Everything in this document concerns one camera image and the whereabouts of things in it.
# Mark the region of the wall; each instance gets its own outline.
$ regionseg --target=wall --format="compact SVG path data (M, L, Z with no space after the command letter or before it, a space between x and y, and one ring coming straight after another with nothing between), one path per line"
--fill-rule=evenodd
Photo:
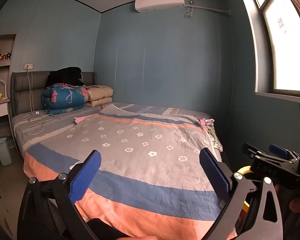
M231 9L234 92L224 149L232 170L250 165L241 147L248 142L267 151L271 143L300 152L299 104L254 94L252 32L243 0L227 0Z
M225 0L195 5L227 9ZM185 8L138 13L134 3L102 14L94 62L98 83L114 101L179 107L228 118L232 90L229 16Z
M11 71L24 71L24 64L36 71L92 71L100 17L74 0L8 0L0 11L0 35L17 34Z

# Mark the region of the white desk lamp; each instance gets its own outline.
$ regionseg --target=white desk lamp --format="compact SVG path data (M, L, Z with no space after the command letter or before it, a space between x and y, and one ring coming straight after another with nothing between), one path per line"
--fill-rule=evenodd
M8 98L7 97L7 85L2 79L0 79L0 81L3 82L3 84L4 84L4 98L3 99L7 99Z

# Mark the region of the blue gripper pad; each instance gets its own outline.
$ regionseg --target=blue gripper pad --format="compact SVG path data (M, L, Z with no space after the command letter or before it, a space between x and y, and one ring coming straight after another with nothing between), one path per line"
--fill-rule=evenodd
M83 195L101 166L100 152L93 150L89 157L89 160L84 163L70 184L69 198L72 204L83 198Z
M201 150L199 160L218 198L227 202L230 193L229 182L208 148Z
M275 144L270 144L269 146L269 151L271 153L273 153L274 155L278 156L279 158L282 158L282 159L285 159L287 160L288 159L288 153L285 149L275 145Z

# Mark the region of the orange stripe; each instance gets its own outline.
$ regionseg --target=orange stripe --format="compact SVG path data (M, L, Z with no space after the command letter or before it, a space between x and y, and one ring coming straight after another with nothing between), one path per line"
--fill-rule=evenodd
M205 126L201 126L201 127L197 127L194 126L192 124L173 124L173 123L161 123L160 121L158 122L150 122L150 121L144 121L144 120L134 120L134 119L121 119L121 118L115 118L112 116L104 116L104 115L100 115L100 114L94 114L95 117L100 117L102 119L106 119L106 120L112 120L112 121L117 121L117 122L131 122L131 123L142 123L142 124L148 124L148 125L156 125L156 126L164 126L164 127L172 127L175 129L179 129L179 128L186 128L186 127L190 127L190 128L195 128L195 129L199 129L200 131L205 131Z
M24 172L28 177L37 177L39 181L55 179L58 175L27 152ZM157 236L162 240L199 240L213 224L213 221L170 217L130 207L104 198L90 189L87 189L75 206L86 220L100 218L129 236ZM235 235L232 232L228 239L233 237Z

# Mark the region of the bed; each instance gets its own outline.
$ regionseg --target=bed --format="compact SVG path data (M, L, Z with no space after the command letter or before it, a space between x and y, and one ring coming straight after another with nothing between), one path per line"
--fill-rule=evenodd
M49 72L33 72L34 108L44 115L40 96ZM221 161L222 146L211 116L168 107L112 102L54 117L25 120L29 86L25 73L11 76L15 139L24 172L39 180L68 173L96 149L101 168L82 200L84 219L100 218L130 236L201 239L221 212L219 200L199 164L208 147ZM83 73L86 85L95 73ZM85 117L78 124L74 117Z

